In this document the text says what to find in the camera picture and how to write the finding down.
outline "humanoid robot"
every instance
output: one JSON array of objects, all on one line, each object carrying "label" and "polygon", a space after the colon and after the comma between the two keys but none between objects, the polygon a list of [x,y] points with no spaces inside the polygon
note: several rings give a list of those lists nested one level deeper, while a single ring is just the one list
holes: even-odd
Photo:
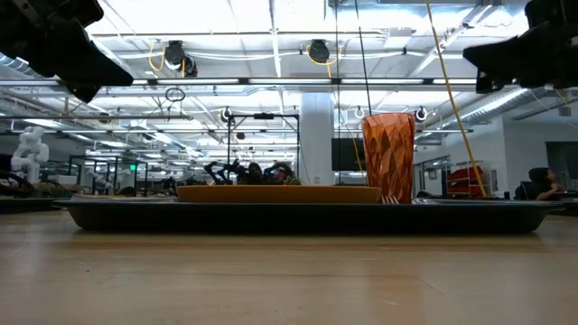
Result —
[{"label": "humanoid robot", "polygon": [[39,126],[28,126],[24,133],[20,134],[20,144],[14,152],[11,160],[12,170],[16,173],[22,173],[26,170],[26,180],[31,183],[37,183],[40,175],[40,163],[48,162],[49,148],[42,143],[44,129]]}]

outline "white robot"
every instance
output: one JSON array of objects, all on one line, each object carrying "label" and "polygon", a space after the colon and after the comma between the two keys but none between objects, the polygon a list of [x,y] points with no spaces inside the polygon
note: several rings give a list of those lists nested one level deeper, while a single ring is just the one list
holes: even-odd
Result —
[{"label": "white robot", "polygon": [[[105,190],[108,189],[112,189],[112,182],[114,181],[114,175],[108,175],[108,180],[105,179],[104,176],[102,176],[101,174],[98,174],[97,172],[95,172],[94,170],[90,169],[89,167],[87,167],[87,173],[94,177],[94,182],[96,184],[102,185]],[[117,184],[122,183],[123,179],[126,176],[129,176],[131,174],[130,170],[123,170],[123,171],[119,171],[117,173]]]},{"label": "white robot", "polygon": [[26,180],[35,184],[40,177],[40,163],[48,162],[49,148],[42,143],[44,129],[39,126],[28,126],[24,133],[20,134],[20,144],[14,152],[11,160],[12,170],[21,172],[26,170]]},{"label": "white robot", "polygon": [[93,171],[90,168],[87,168],[87,173],[90,176],[94,177],[94,182],[96,184],[102,185],[105,188],[105,190],[112,188],[112,183],[105,180],[104,176],[98,174],[97,172]]}]

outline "red object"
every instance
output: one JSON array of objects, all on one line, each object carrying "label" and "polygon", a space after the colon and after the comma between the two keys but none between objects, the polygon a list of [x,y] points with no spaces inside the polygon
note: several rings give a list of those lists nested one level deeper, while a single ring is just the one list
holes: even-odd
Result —
[{"label": "red object", "polygon": [[[482,177],[484,171],[479,166],[476,166],[476,168],[480,173],[480,177]],[[453,172],[448,176],[448,182],[450,183],[448,186],[449,195],[468,198],[477,198],[482,196],[478,184],[478,178],[476,177],[473,167],[462,168]]]},{"label": "red object", "polygon": [[410,114],[379,114],[361,122],[369,186],[384,198],[411,203],[415,121]]},{"label": "red object", "polygon": [[[484,173],[484,171],[479,167],[476,166],[480,176]],[[455,172],[452,172],[450,176],[448,176],[448,181],[461,181],[461,180],[470,180],[476,181],[476,172],[473,170],[473,167],[470,168],[462,168]]]}]

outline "black tray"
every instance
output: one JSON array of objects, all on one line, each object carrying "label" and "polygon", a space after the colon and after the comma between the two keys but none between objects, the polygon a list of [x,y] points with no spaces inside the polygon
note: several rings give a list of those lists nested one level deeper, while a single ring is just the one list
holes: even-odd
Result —
[{"label": "black tray", "polygon": [[412,205],[58,201],[86,230],[219,233],[525,233],[556,203],[417,200]]},{"label": "black tray", "polygon": [[55,208],[52,203],[55,200],[63,200],[63,198],[48,198],[48,199],[1,199],[0,200],[0,214],[13,213],[27,213],[50,211]]}]

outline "wooden table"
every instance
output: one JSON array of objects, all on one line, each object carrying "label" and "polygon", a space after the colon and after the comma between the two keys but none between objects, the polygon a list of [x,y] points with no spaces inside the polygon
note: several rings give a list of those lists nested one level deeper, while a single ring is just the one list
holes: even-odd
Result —
[{"label": "wooden table", "polygon": [[0,216],[1,324],[576,324],[578,218],[518,237],[94,234]]}]

